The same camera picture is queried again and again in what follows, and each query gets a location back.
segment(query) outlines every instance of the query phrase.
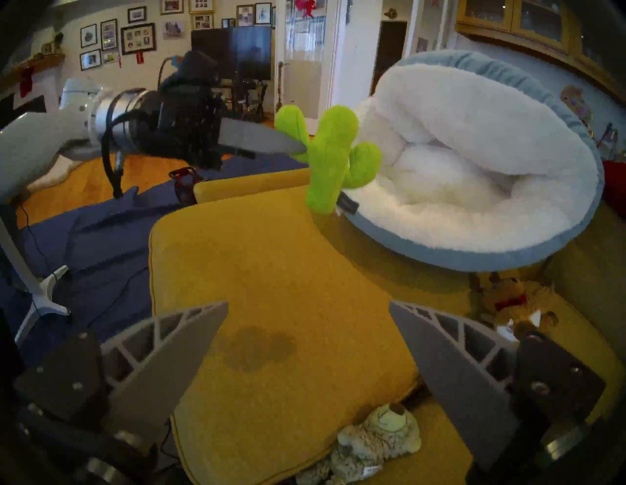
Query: white fleece lining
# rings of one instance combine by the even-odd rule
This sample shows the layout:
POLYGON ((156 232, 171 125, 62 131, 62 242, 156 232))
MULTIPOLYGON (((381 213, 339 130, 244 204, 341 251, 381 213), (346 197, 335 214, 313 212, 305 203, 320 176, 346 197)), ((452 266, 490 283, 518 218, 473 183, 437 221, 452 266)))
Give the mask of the white fleece lining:
POLYGON ((527 248, 578 224, 595 196, 597 165, 580 137, 548 106, 477 74, 396 66, 357 115, 356 143, 376 143, 382 168, 346 193, 363 217, 416 243, 527 248), (426 145, 434 139, 454 151, 426 145))

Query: wooden cabinet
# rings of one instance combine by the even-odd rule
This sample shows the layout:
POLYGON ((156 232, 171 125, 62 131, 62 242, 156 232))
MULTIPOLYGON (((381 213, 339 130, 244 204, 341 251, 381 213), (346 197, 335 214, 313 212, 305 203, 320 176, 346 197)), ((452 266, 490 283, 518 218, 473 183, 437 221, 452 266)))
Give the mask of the wooden cabinet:
POLYGON ((589 47, 581 23, 561 0, 459 0, 456 30, 475 40, 536 51, 541 59, 565 64, 626 102, 626 94, 589 47))

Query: wooden floor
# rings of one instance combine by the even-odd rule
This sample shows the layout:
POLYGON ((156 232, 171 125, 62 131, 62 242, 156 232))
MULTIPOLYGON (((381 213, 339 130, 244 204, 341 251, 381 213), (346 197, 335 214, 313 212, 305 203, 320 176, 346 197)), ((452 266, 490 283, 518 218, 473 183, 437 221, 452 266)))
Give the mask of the wooden floor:
MULTIPOLYGON (((273 120, 264 124, 274 127, 273 120)), ((182 160, 131 155, 126 159, 121 188, 127 191, 136 185, 139 192, 143 192, 168 181, 172 170, 184 166, 187 164, 182 160)), ((113 189, 106 178, 102 159, 99 158, 83 163, 61 184, 32 194, 23 205, 28 212, 30 224, 35 224, 68 210, 104 202, 112 197, 113 189)), ((17 215, 18 226, 26 226, 26 216, 19 207, 17 215)))

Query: green cactus plush toy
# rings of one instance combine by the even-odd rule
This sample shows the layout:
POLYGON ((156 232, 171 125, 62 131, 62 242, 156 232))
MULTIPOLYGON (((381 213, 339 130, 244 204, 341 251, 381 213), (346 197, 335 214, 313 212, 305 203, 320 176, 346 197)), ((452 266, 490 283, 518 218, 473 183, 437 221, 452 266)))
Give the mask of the green cactus plush toy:
POLYGON ((333 212, 341 189, 367 185, 381 167, 382 156, 376 145, 360 143, 352 147, 359 120, 345 106, 333 106, 322 115, 313 140, 297 106, 283 106, 276 114, 274 126, 307 146, 306 153, 294 158, 309 164, 306 205, 314 212, 333 212))

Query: pet bed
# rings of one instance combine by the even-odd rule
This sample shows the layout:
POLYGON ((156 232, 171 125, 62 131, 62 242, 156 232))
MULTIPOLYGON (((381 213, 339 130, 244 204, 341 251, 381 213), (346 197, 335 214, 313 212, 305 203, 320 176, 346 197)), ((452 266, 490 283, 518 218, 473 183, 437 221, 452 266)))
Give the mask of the pet bed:
POLYGON ((460 271, 535 263, 589 223, 604 184, 580 120, 537 80, 466 51, 400 61, 357 109, 382 167, 350 221, 395 252, 460 271))

